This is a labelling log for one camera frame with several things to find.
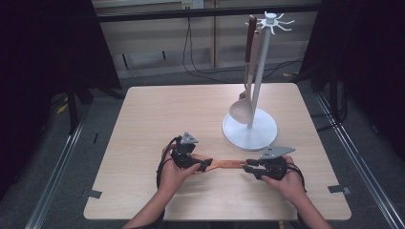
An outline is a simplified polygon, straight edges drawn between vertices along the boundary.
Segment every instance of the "wall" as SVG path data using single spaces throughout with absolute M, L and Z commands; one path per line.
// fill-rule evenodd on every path
M 106 7 L 103 0 L 93 0 L 96 13 L 146 12 L 158 10 L 180 10 L 181 1 L 164 1 L 166 3 Z M 108 1 L 111 6 L 115 1 Z M 275 5 L 293 5 L 319 3 L 320 0 L 281 1 L 281 0 L 222 0 L 204 1 L 207 8 L 239 8 Z M 316 12 L 286 13 L 282 21 L 295 20 L 286 28 L 292 31 L 276 29 L 276 35 L 271 38 L 268 63 L 280 63 L 287 60 L 302 58 L 307 49 Z M 190 19 L 192 30 L 193 58 L 199 69 L 243 66 L 245 57 L 245 40 L 248 15 L 195 17 Z M 130 74 L 118 74 L 119 77 L 140 76 L 154 73 L 184 71 L 182 67 L 182 51 L 188 21 L 186 18 L 160 19 L 145 21 L 109 22 L 102 23 L 105 39 L 118 71 L 126 71 L 121 55 L 125 54 L 130 62 Z M 190 55 L 188 41 L 186 55 Z M 161 52 L 174 56 L 171 60 L 163 61 Z M 185 61 L 188 69 L 190 60 Z

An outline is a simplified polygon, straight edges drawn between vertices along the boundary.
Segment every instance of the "spatula handle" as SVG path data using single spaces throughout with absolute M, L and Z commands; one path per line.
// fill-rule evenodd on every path
M 252 48 L 253 34 L 256 30 L 257 18 L 250 15 L 249 18 L 249 29 L 247 30 L 247 40 L 246 40 L 246 51 L 245 51 L 245 62 L 250 61 L 250 50 Z

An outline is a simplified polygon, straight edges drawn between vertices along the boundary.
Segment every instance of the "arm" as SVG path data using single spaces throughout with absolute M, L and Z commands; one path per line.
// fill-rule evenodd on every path
M 284 159 L 287 163 L 294 163 L 290 156 L 284 156 Z M 275 180 L 266 176 L 262 176 L 262 180 L 276 188 L 284 198 L 294 205 L 298 214 L 309 228 L 331 228 L 308 198 L 301 178 L 297 173 L 287 171 L 286 176 L 282 180 Z
M 163 212 L 170 199 L 176 194 L 185 179 L 197 172 L 200 164 L 195 164 L 188 169 L 177 167 L 172 157 L 167 154 L 167 161 L 162 169 L 160 187 L 146 205 L 123 227 L 135 228 L 154 222 Z

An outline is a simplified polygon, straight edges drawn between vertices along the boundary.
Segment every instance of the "wrist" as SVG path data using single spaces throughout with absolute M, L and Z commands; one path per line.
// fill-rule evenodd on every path
M 163 197 L 172 198 L 176 194 L 176 192 L 177 190 L 174 190 L 173 188 L 161 186 L 158 189 L 157 194 Z

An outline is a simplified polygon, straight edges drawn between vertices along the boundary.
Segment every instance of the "wooden table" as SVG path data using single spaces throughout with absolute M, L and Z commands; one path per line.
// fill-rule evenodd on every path
M 193 153 L 215 159 L 259 158 L 223 134 L 222 123 L 243 85 L 135 87 L 126 95 L 116 127 L 89 198 L 87 219 L 130 219 L 157 190 L 161 149 L 189 132 L 199 140 Z M 276 121 L 278 146 L 302 170 L 308 195 L 326 219 L 348 219 L 351 210 L 342 193 L 328 186 L 338 181 L 296 85 L 263 84 L 258 108 Z M 289 220 L 294 207 L 271 187 L 242 169 L 216 169 L 189 177 L 166 207 L 166 220 Z

